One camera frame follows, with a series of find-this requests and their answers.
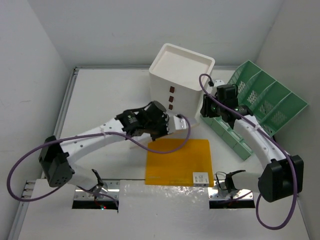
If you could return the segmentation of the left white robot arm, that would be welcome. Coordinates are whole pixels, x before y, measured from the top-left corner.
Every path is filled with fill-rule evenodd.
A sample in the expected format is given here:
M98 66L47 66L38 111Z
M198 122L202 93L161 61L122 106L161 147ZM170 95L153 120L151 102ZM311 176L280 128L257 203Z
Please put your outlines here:
M176 116L169 116L161 103L152 101L144 107L125 110L101 126L66 142L55 136L48 137L39 162L51 188L72 184L98 193L106 187L105 183L97 170L77 165L79 159L107 145L143 134L150 135L152 140L167 136L176 131L179 121Z

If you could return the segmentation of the white three-drawer organizer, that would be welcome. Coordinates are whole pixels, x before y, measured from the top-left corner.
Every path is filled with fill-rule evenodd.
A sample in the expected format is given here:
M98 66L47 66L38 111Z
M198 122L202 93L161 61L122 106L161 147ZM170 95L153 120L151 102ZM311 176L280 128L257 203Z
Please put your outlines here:
M166 43L149 68L150 96L167 110L195 118L203 90L201 74L212 73L214 58Z

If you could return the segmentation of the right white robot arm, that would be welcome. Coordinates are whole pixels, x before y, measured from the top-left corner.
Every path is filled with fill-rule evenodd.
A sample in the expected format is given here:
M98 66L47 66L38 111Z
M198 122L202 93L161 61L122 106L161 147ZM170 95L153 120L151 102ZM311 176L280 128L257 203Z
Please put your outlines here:
M239 104L238 90L234 85L218 86L215 95L206 91L200 114L205 118L221 117L241 135L263 168L260 175L246 170L228 173L224 180L228 192L252 190L269 203L289 196L298 197L303 189L304 161L299 155L287 153L269 137L250 108Z

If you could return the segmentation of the yellow folder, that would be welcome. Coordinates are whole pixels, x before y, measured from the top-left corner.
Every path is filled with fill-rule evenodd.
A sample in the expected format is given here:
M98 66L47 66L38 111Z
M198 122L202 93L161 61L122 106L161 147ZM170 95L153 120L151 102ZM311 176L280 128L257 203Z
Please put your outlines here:
M148 152L145 184L193 187L193 172L207 172L214 186L210 143L207 139L189 139L179 150L159 154Z

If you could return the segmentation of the clear sleeve with papers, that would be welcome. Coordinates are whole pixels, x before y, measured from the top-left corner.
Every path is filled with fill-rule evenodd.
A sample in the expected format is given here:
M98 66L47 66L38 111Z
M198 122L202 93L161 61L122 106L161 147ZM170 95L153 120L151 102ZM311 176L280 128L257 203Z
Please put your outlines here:
M168 134L165 135L167 136L171 136L174 134L180 134L180 133L187 133L187 136L185 137L185 139L182 141L182 143L173 148L172 150L156 150L156 152L164 152L164 153L172 153L175 152L179 149L181 149L186 142L188 141L188 139L190 138L191 135L191 128L198 126L199 123L196 121L195 118L185 118L182 115L173 115L173 116L169 116L168 117L168 122L167 122L167 131ZM148 144L151 143L153 140L152 138L147 135L146 133L143 133L141 136L135 136L132 137L132 139L134 141L130 142L130 149L136 149L137 147L142 147L143 149L148 151Z

